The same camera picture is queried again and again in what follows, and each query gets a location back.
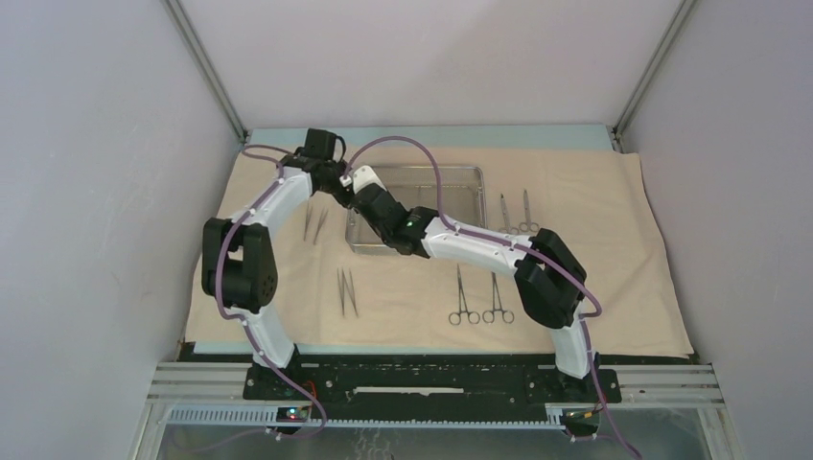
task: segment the white wall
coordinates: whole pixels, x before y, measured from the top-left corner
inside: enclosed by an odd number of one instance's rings
[[[157,0],[0,6],[0,458],[125,458],[236,139]]]
[[[680,0],[189,0],[254,127],[611,125]]]
[[[749,458],[809,458],[813,3],[701,2],[627,136]]]

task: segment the stainless steel tray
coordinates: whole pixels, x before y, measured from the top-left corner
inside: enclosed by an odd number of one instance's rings
[[[415,206],[437,208],[437,186],[429,166],[375,166],[384,186],[407,209]],[[486,226],[482,171],[474,166],[442,166],[444,212],[462,222]],[[364,219],[347,213],[345,240],[353,252],[370,255],[397,254],[386,247]]]

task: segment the enclosure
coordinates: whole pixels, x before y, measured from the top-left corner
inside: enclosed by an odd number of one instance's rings
[[[546,403],[548,418],[525,425],[336,417],[309,441],[262,434],[284,425],[271,420],[284,406],[244,399],[256,349],[200,287],[201,232],[275,174],[240,156],[245,145],[294,149],[308,127],[342,136],[350,155],[382,136],[419,141],[441,167],[467,168],[447,176],[457,188],[446,207],[463,210],[453,218],[558,232],[605,304],[588,323],[600,368],[617,376],[609,408],[645,458],[807,453],[809,2],[2,11],[3,458],[624,458],[615,441],[572,445],[563,433],[563,417],[593,403]],[[429,165],[389,144],[359,161]],[[397,174],[394,195],[433,207],[443,187],[430,175]],[[550,359],[540,372],[553,368],[553,342],[510,284],[488,282],[495,270],[461,263],[455,278],[454,264],[364,254],[375,234],[339,208],[316,195],[273,240],[275,301],[302,359],[477,356],[494,372],[513,361],[488,354],[532,354]],[[341,310],[337,269],[356,274]],[[461,286],[482,323],[458,309]],[[314,397],[333,387],[317,381]],[[259,419],[235,418],[252,410]]]

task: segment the surgical instrument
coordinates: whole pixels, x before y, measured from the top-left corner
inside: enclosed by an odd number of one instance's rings
[[[480,322],[480,313],[476,311],[469,311],[469,305],[466,303],[466,293],[463,291],[463,276],[460,275],[460,265],[457,266],[457,311],[449,313],[449,324],[459,326],[463,322],[463,314],[466,314],[466,319],[469,324],[478,324]]]
[[[497,274],[491,272],[491,309],[483,312],[483,321],[488,324],[493,323],[497,319],[497,312],[502,313],[503,323],[511,324],[514,322],[514,312],[502,307],[502,299],[499,297],[499,286],[497,285]]]
[[[308,208],[305,210],[305,231],[302,232],[302,241],[306,241],[308,239],[308,227],[311,225],[311,212],[314,208],[311,207],[311,203],[308,203]]]
[[[528,190],[523,192],[523,204],[525,205],[525,222],[520,222],[520,231],[523,233],[536,233],[539,231],[539,224],[531,220],[531,205],[528,201]]]
[[[322,211],[322,214],[319,215],[319,222],[316,224],[316,234],[314,235],[314,245],[316,245],[316,240],[319,239],[319,231],[322,229],[322,225],[325,223],[325,219],[328,217],[328,210]]]
[[[336,280],[338,281],[338,296],[341,298],[341,317],[344,317],[344,293],[347,292],[350,296],[350,304],[353,306],[353,313],[359,317],[359,310],[356,308],[356,288],[353,283],[353,271],[349,268],[347,273],[350,275],[350,283],[347,283],[347,277],[344,273],[344,268],[336,269]]]
[[[508,218],[508,206],[505,205],[505,196],[502,194],[499,194],[499,207],[502,208],[502,222],[505,226],[498,230],[498,232],[519,235],[520,229],[511,226],[511,220]]]

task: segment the purple cable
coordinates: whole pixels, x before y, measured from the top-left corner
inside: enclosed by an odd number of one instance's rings
[[[437,212],[438,212],[438,215],[440,217],[440,220],[450,230],[457,230],[454,227],[454,225],[449,221],[447,216],[443,213],[443,188],[441,187],[440,168],[437,165],[437,161],[434,159],[434,156],[432,156],[429,149],[427,149],[426,147],[424,147],[423,144],[421,144],[420,142],[418,142],[418,141],[416,141],[414,139],[410,139],[410,138],[405,137],[405,136],[384,136],[384,137],[381,137],[381,138],[376,139],[374,141],[368,142],[367,144],[365,144],[362,148],[360,148],[350,158],[350,161],[347,163],[347,168],[344,171],[344,176],[346,177],[350,173],[350,171],[353,169],[353,163],[356,162],[356,159],[359,158],[359,155],[361,155],[365,151],[369,150],[373,146],[376,146],[376,145],[378,145],[380,143],[387,142],[387,141],[406,142],[408,144],[411,144],[411,145],[417,147],[418,149],[420,149],[427,156],[427,158],[429,159],[429,161],[430,161],[430,163],[432,165],[432,169],[434,170],[434,178],[435,178],[435,182],[437,183]],[[592,377],[592,383],[595,385],[596,393],[598,393],[598,400],[601,403],[601,406],[604,407],[603,412],[607,416],[607,420],[610,422],[610,426],[613,428],[613,432],[614,432],[614,435],[616,436],[616,440],[618,441],[618,443],[621,444],[621,446],[634,458],[637,458],[637,459],[643,458],[641,456],[640,452],[632,444],[627,442],[627,440],[624,439],[624,437],[621,435],[621,431],[618,429],[618,425],[616,425],[616,421],[613,419],[613,416],[610,415],[610,407],[607,406],[607,398],[604,396],[604,393],[600,390],[601,385],[599,384],[599,381],[598,381],[598,371],[595,369],[595,364],[593,362],[592,344],[591,344],[591,340],[590,340],[590,333],[588,332],[587,323],[585,322],[585,318],[595,318],[595,317],[599,316],[603,312],[603,309],[601,309],[601,303],[598,302],[598,299],[595,298],[594,295],[592,295],[592,292],[590,292],[587,289],[587,287],[584,286],[584,284],[579,282],[579,280],[577,280],[575,277],[573,277],[573,275],[571,275],[561,265],[555,263],[553,260],[551,260],[545,254],[542,254],[541,252],[539,252],[539,251],[537,251],[535,249],[532,249],[532,248],[527,247],[527,246],[523,246],[521,244],[513,244],[512,245],[511,241],[507,241],[507,240],[504,240],[502,238],[494,237],[494,236],[491,236],[491,235],[482,234],[482,233],[479,233],[479,232],[476,232],[476,231],[465,230],[465,229],[459,229],[458,231],[459,231],[459,233],[461,233],[463,235],[467,235],[469,237],[479,238],[481,240],[486,240],[488,242],[495,242],[495,243],[501,244],[503,246],[508,246],[509,250],[519,249],[522,252],[530,254],[531,256],[535,257],[536,259],[542,261],[546,265],[549,265],[554,270],[556,270],[560,275],[562,275],[566,280],[568,280],[568,282],[573,284],[577,289],[579,289],[579,291],[581,293],[583,293],[585,295],[585,297],[587,297],[590,300],[590,302],[595,307],[595,311],[592,311],[592,312],[589,312],[589,313],[580,313],[579,314],[579,323],[581,323],[582,331],[584,331],[585,345],[587,346],[587,350],[588,350],[587,351],[587,353],[588,353],[588,363],[590,364],[590,374],[591,374],[591,377]]]
[[[245,146],[243,148],[243,151],[242,151],[243,155],[245,155],[245,156],[247,156],[249,158],[255,158],[255,159],[270,161],[271,163],[276,165],[277,170],[279,171],[279,175],[277,176],[277,180],[274,180],[271,183],[271,185],[260,195],[260,197],[258,197],[257,200],[255,200],[251,204],[249,210],[244,212],[237,220],[235,220],[234,223],[232,224],[231,228],[229,229],[229,231],[226,232],[226,236],[223,239],[223,242],[222,242],[222,245],[221,245],[221,252],[218,255],[218,265],[217,265],[217,268],[215,269],[215,299],[218,302],[218,311],[220,312],[221,317],[223,319],[237,319],[237,320],[240,320],[241,324],[243,325],[243,330],[245,331],[245,335],[248,337],[248,342],[251,344],[251,347],[254,349],[254,351],[257,353],[257,355],[260,357],[260,359],[263,360],[263,363],[271,371],[273,371],[274,374],[277,375],[277,377],[279,377],[282,381],[284,381],[285,383],[290,385],[291,388],[293,388],[294,390],[296,390],[297,392],[301,393],[303,396],[308,398],[308,400],[310,400],[311,403],[313,403],[316,406],[316,408],[319,409],[319,413],[321,414],[321,423],[319,424],[319,427],[315,431],[312,431],[310,433],[305,433],[305,434],[298,434],[298,435],[296,435],[296,434],[283,434],[283,433],[273,431],[274,434],[276,434],[279,437],[290,438],[290,439],[310,438],[310,437],[315,436],[321,430],[325,429],[325,425],[327,425],[328,417],[327,417],[327,412],[325,412],[324,406],[322,406],[321,402],[319,402],[316,399],[316,397],[314,397],[314,395],[312,395],[310,392],[308,392],[308,390],[306,390],[305,388],[302,388],[301,386],[299,386],[295,381],[289,379],[288,376],[286,376],[285,374],[283,374],[282,371],[279,370],[279,368],[276,366],[276,364],[274,364],[274,362],[271,361],[270,358],[268,358],[266,353],[263,352],[263,350],[261,350],[260,345],[257,342],[256,337],[254,337],[254,334],[251,332],[251,330],[248,328],[248,326],[244,322],[245,318],[239,313],[234,313],[234,314],[229,313],[228,311],[226,311],[225,305],[223,304],[223,267],[225,266],[226,254],[228,253],[229,244],[231,244],[231,241],[234,238],[235,233],[237,233],[237,229],[250,216],[251,209],[254,209],[257,206],[259,206],[260,204],[262,204],[263,201],[265,201],[271,194],[273,194],[274,191],[277,189],[277,187],[279,187],[280,180],[285,177],[285,169],[280,166],[280,163],[279,163],[278,160],[276,160],[274,158],[271,158],[271,157],[268,157],[268,156],[255,155],[253,153],[248,153],[248,152],[245,151],[245,149],[248,149],[248,148],[268,149],[268,150],[281,151],[283,153],[290,154],[290,152],[287,151],[287,150],[279,149],[279,148],[276,148],[276,147],[273,147],[273,146],[266,146],[266,145],[262,145],[262,144],[249,144],[248,146]]]

